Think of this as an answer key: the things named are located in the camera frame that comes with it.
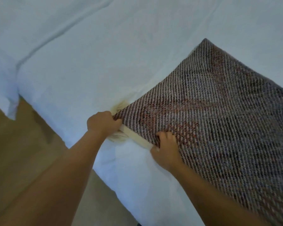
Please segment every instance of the left arm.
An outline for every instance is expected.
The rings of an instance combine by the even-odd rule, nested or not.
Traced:
[[[0,226],[71,225],[98,150],[121,124],[108,111],[90,117],[84,136],[11,203]]]

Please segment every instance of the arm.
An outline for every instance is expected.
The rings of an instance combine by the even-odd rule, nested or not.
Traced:
[[[171,132],[159,132],[158,136],[160,148],[151,149],[154,160],[178,180],[206,226],[267,225],[186,166]]]
[[[11,203],[0,226],[71,225],[98,150],[121,123],[108,111],[90,117],[84,136]]]

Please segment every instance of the folded rug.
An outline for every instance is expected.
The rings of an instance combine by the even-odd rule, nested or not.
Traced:
[[[185,164],[273,225],[283,225],[283,88],[209,40],[114,117],[159,146],[177,137]]]

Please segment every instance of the right arm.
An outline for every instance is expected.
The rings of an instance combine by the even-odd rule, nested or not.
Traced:
[[[206,226],[267,226],[185,165],[171,132],[159,132],[158,136],[160,148],[151,149],[154,160],[178,180]]]

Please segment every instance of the floor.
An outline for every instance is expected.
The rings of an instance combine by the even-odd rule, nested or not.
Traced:
[[[16,121],[0,111],[0,212],[67,148],[21,101]],[[91,172],[73,225],[137,225],[115,193]]]

